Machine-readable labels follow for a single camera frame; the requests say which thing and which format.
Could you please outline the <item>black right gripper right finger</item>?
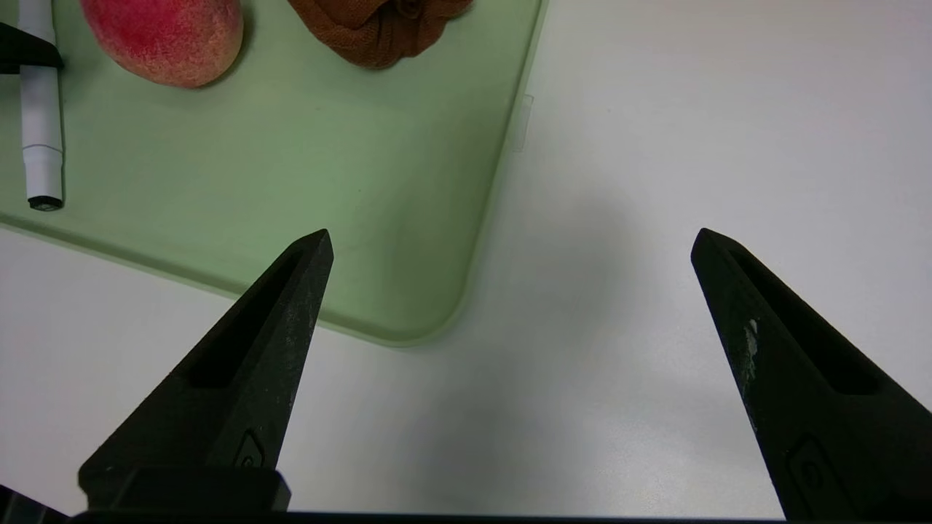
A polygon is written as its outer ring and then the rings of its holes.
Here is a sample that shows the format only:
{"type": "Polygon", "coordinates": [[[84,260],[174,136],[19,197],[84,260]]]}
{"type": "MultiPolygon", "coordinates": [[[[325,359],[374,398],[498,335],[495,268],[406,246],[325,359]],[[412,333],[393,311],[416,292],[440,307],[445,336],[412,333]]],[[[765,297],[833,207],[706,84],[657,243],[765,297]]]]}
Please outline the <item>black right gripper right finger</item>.
{"type": "Polygon", "coordinates": [[[928,522],[930,411],[734,239],[690,262],[785,517],[928,522]]]}

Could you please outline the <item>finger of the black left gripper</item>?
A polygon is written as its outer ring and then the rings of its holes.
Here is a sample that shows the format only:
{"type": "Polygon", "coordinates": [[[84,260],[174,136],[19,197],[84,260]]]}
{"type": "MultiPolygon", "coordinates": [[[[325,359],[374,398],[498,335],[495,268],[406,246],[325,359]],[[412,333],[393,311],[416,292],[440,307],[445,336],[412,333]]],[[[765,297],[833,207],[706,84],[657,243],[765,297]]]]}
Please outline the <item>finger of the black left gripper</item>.
{"type": "Polygon", "coordinates": [[[63,69],[60,51],[50,41],[1,23],[1,74],[19,74],[21,66],[63,69]]]}

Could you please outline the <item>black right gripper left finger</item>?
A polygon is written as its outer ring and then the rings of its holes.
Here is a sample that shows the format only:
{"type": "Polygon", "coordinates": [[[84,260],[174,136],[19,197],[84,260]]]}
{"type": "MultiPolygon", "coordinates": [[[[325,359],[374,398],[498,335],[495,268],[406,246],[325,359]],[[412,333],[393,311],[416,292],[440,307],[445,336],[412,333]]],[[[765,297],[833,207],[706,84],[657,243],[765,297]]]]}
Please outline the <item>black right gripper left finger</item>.
{"type": "Polygon", "coordinates": [[[333,265],[291,243],[81,465],[91,509],[284,509],[277,471],[333,265]]]}

